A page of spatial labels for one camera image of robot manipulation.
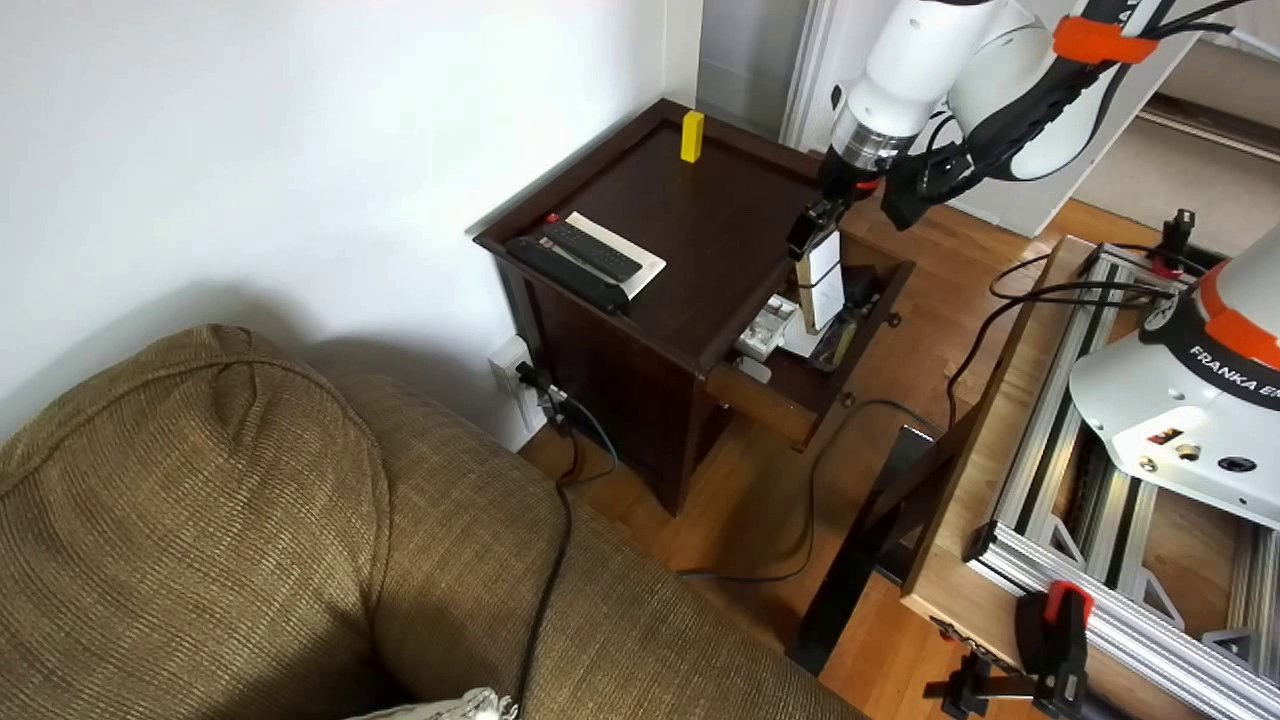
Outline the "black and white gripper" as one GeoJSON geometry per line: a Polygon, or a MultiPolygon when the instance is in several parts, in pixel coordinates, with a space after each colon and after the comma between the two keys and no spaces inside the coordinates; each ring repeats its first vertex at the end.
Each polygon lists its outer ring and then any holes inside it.
{"type": "Polygon", "coordinates": [[[838,149],[826,151],[815,176],[815,199],[789,227],[789,257],[801,258],[826,230],[842,224],[854,199],[865,195],[865,173],[838,149]]]}

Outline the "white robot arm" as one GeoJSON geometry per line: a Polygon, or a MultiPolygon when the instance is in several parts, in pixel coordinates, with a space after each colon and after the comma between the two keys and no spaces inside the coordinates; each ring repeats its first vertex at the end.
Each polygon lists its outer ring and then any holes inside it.
{"type": "Polygon", "coordinates": [[[1198,34],[1248,0],[873,0],[833,89],[810,247],[859,199],[893,227],[939,205],[1038,237],[1198,34]]]}

